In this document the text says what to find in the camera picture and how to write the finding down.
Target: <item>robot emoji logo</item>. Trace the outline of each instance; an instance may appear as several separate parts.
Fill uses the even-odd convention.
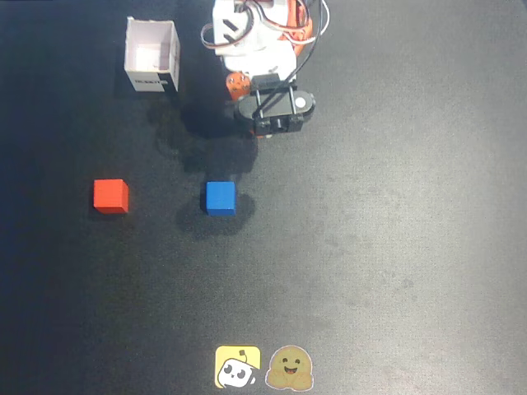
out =
[[[216,350],[214,381],[218,388],[243,388],[254,384],[260,369],[260,350],[254,346],[221,346]]]

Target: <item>logo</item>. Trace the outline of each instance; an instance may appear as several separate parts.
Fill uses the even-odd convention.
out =
[[[168,81],[147,81],[147,80],[135,80],[136,84],[162,84],[167,85]]]
[[[254,384],[261,354],[254,346],[221,346],[216,350],[214,381],[218,388],[243,388]]]
[[[299,346],[285,346],[271,357],[265,383],[274,389],[291,389],[296,392],[313,388],[313,362]]]

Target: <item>blue cube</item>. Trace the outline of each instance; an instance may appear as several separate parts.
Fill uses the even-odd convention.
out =
[[[236,186],[234,183],[207,183],[207,213],[209,216],[234,216],[236,214]]]

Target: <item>open box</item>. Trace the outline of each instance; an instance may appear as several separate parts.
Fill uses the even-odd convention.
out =
[[[136,91],[176,92],[180,52],[173,21],[137,21],[128,17],[124,70]]]

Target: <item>wire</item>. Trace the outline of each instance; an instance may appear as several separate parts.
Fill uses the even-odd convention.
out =
[[[262,7],[262,5],[259,2],[257,2],[256,0],[245,0],[245,2],[250,2],[251,4],[253,4],[257,8],[258,13],[260,14],[260,19],[262,20],[262,22],[265,25],[271,27],[272,29],[280,30],[280,31],[302,31],[310,23],[310,9],[306,6],[304,0],[291,0],[291,1],[298,2],[301,5],[301,7],[304,9],[304,21],[303,21],[302,25],[300,25],[300,26],[280,25],[279,23],[270,20],[267,17],[267,15],[265,15],[265,10],[264,10],[264,8]]]
[[[324,35],[326,30],[328,29],[328,27],[329,27],[329,20],[331,18],[331,14],[329,12],[328,3],[326,2],[326,0],[322,0],[322,4],[324,5],[325,11],[326,11],[326,23],[324,25],[324,28],[320,32],[320,35]],[[289,41],[291,41],[291,43],[297,44],[297,45],[306,45],[306,44],[310,44],[310,43],[315,41],[315,37],[310,37],[309,39],[293,39],[291,37],[291,35],[289,33],[287,33],[287,32],[284,32],[284,35],[286,36],[286,38]]]
[[[315,47],[317,45],[317,43],[319,42],[319,38],[320,38],[320,32],[322,31],[322,12],[323,12],[323,6],[322,6],[322,2],[324,0],[319,0],[319,15],[320,15],[320,20],[319,20],[319,27],[317,28],[317,32],[316,32],[316,36],[315,36],[315,41],[313,41],[313,45],[311,46],[310,48],[310,52],[307,54],[307,56],[305,57],[305,59],[302,61],[302,63],[295,69],[291,72],[291,74],[289,74],[289,76],[287,76],[287,78],[285,80],[283,80],[282,82],[280,82],[280,84],[277,85],[276,88],[274,88],[271,93],[269,94],[269,96],[267,96],[267,98],[256,108],[256,110],[253,112],[253,119],[256,115],[259,114],[259,112],[267,105],[269,104],[269,102],[274,99],[274,97],[277,95],[277,93],[283,89],[285,86],[287,86],[287,84],[289,84],[289,81],[305,66],[305,64],[307,63],[308,60],[310,60],[311,56],[313,55],[313,52],[315,51]]]
[[[241,41],[245,40],[249,33],[252,31],[254,27],[254,13],[253,10],[250,9],[250,7],[246,7],[245,11],[247,12],[247,16],[249,17],[249,24],[247,29],[245,29],[245,32],[243,35],[241,35],[238,39],[235,39],[234,41],[231,41],[229,43],[224,44],[214,44],[209,41],[205,40],[205,33],[207,33],[209,30],[214,28],[214,25],[212,23],[207,23],[202,29],[201,29],[201,42],[207,49],[222,49],[222,48],[229,48],[234,45],[239,44]]]

